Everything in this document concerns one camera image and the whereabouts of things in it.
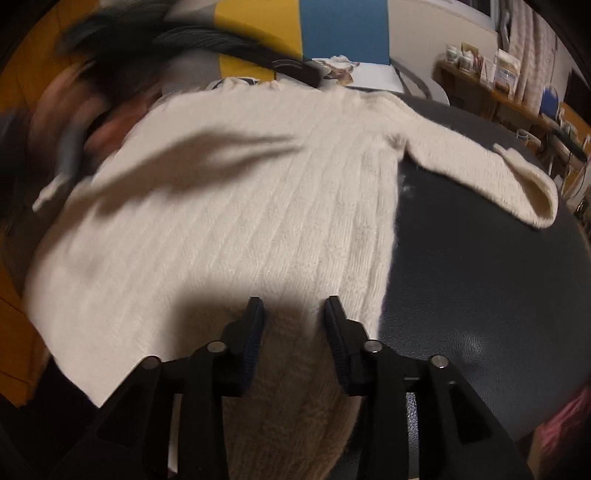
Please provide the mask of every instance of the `blue panel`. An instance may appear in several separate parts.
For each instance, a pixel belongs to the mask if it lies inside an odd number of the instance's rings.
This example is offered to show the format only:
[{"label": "blue panel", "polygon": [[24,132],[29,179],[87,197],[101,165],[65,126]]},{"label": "blue panel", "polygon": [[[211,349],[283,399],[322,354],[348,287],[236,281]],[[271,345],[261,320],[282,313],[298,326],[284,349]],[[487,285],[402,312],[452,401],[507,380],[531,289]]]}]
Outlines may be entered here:
[{"label": "blue panel", "polygon": [[389,64],[387,0],[300,0],[304,57]]}]

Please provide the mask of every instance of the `metal screw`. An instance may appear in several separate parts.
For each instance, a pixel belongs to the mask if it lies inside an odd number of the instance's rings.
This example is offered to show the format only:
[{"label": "metal screw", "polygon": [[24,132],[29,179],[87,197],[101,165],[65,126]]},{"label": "metal screw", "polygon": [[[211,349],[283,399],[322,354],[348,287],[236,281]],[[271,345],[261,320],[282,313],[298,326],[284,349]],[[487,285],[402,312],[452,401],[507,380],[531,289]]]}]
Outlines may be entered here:
[{"label": "metal screw", "polygon": [[158,358],[157,356],[149,356],[144,358],[144,360],[142,361],[142,367],[146,370],[152,370],[159,366],[159,364],[160,358]]},{"label": "metal screw", "polygon": [[207,350],[211,353],[221,353],[226,348],[228,348],[226,344],[224,342],[221,342],[220,340],[216,340],[215,342],[211,342],[207,345]]},{"label": "metal screw", "polygon": [[434,367],[445,368],[449,365],[449,360],[443,355],[435,355],[431,357],[431,363]]},{"label": "metal screw", "polygon": [[378,353],[382,349],[382,344],[377,340],[368,340],[363,344],[366,352]]}]

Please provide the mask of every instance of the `box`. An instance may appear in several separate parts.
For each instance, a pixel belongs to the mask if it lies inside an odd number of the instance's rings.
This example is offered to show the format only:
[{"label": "box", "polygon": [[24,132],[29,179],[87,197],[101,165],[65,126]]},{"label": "box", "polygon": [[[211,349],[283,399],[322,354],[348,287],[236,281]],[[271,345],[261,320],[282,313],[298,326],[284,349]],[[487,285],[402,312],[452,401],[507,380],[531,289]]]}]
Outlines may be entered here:
[{"label": "box", "polygon": [[521,73],[521,61],[506,51],[499,49],[496,52],[495,63],[494,87],[496,90],[506,93],[509,100],[513,100]]},{"label": "box", "polygon": [[489,90],[492,90],[495,84],[496,63],[491,59],[484,57],[482,59],[482,68],[480,70],[480,83]]}]

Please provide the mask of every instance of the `leather surface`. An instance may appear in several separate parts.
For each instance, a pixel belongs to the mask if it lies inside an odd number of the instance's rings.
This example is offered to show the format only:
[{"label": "leather surface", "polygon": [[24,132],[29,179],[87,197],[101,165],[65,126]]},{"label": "leather surface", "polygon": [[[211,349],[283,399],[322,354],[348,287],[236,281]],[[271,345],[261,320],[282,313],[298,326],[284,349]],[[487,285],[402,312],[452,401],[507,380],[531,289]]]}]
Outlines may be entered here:
[{"label": "leather surface", "polygon": [[[515,148],[540,166],[498,125],[404,100],[485,148]],[[591,258],[583,237],[563,202],[555,223],[536,231],[409,158],[399,172],[397,242],[379,340],[414,358],[446,355],[517,440],[556,413],[591,369]],[[416,418],[409,425],[413,478]],[[353,444],[331,478],[356,478]]]}]

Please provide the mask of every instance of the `cable knit pattern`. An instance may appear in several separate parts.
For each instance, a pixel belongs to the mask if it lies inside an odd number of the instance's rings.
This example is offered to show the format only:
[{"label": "cable knit pattern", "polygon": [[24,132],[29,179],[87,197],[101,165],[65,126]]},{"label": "cable knit pattern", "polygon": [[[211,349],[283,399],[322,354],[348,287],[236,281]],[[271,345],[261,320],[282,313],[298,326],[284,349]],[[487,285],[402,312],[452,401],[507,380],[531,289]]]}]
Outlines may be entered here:
[{"label": "cable knit pattern", "polygon": [[227,82],[155,107],[76,188],[37,252],[30,318],[101,405],[143,356],[190,355],[260,296],[254,383],[225,402],[230,477],[320,480],[359,405],[337,384],[320,307],[338,294],[376,336],[405,149],[551,223],[499,155],[393,95]]}]

